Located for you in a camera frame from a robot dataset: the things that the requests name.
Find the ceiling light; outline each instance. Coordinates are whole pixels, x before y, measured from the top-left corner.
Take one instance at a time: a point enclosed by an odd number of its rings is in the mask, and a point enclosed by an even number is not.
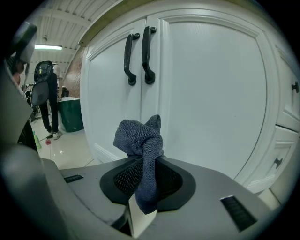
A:
[[[42,45],[36,44],[35,49],[52,49],[52,50],[62,50],[62,46],[59,45]]]

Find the cabinet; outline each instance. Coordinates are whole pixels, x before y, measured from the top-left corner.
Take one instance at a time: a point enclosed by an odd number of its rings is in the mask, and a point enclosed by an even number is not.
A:
[[[292,156],[298,137],[296,132],[276,126],[270,151],[265,156],[264,162],[245,184],[249,190],[255,189],[259,192],[271,187]]]
[[[262,33],[201,10],[162,12],[146,25],[157,28],[150,54],[156,80],[142,80],[142,122],[160,114],[166,156],[234,178],[263,125],[266,78],[256,41]]]
[[[86,56],[84,103],[86,125],[93,157],[102,161],[126,158],[113,146],[114,135],[124,119],[141,120],[141,76],[139,53],[142,39],[132,42],[130,70],[137,76],[134,87],[128,84],[123,69],[124,48],[129,34],[142,33],[141,19],[108,34]]]
[[[152,84],[142,65],[146,26],[153,28]],[[129,85],[124,50],[135,33],[136,84]],[[83,64],[82,113],[94,158],[124,158],[113,146],[119,123],[160,114],[166,156],[222,172],[253,192],[268,186],[300,129],[300,99],[292,89],[299,69],[278,34],[219,1],[157,1],[116,19],[90,42]]]
[[[299,67],[297,61],[292,60],[287,50],[274,43],[274,52],[280,78],[280,94],[284,99],[280,106],[278,124],[296,131],[300,130],[300,93],[299,93]]]

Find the white ceiling panel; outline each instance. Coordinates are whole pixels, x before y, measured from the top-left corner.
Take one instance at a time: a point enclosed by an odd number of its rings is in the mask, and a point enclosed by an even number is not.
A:
[[[49,0],[27,19],[37,26],[37,44],[61,45],[59,50],[35,50],[31,58],[30,74],[26,83],[33,83],[36,65],[41,61],[55,61],[62,74],[66,73],[78,41],[89,25],[116,0]],[[21,75],[24,82],[25,73]]]

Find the gray fabric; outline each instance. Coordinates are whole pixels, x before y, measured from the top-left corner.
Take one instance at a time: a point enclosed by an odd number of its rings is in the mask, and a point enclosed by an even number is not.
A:
[[[142,180],[135,191],[135,198],[144,214],[152,213],[157,209],[155,159],[164,154],[160,126],[159,115],[152,116],[145,125],[135,120],[123,120],[113,141],[114,146],[129,156],[143,156]]]

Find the drawer handle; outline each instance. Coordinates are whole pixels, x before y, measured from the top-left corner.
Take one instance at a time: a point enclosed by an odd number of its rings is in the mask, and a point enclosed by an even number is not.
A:
[[[128,84],[130,86],[135,85],[136,83],[136,75],[134,75],[130,69],[130,56],[131,56],[131,46],[132,46],[132,40],[137,40],[140,37],[139,33],[136,34],[129,34],[126,40],[125,45],[125,52],[124,52],[124,72],[128,76]]]
[[[155,72],[149,67],[151,34],[156,32],[155,27],[145,27],[142,37],[142,67],[145,70],[145,82],[153,84],[155,82]]]
[[[295,82],[295,84],[292,84],[292,89],[296,90],[296,92],[298,93],[299,92],[299,85],[298,85],[298,82]]]
[[[283,160],[283,158],[282,159],[278,159],[278,158],[276,158],[276,160],[274,161],[274,163],[276,164],[276,169],[278,169],[278,167],[280,166],[280,164],[282,163],[282,160]]]

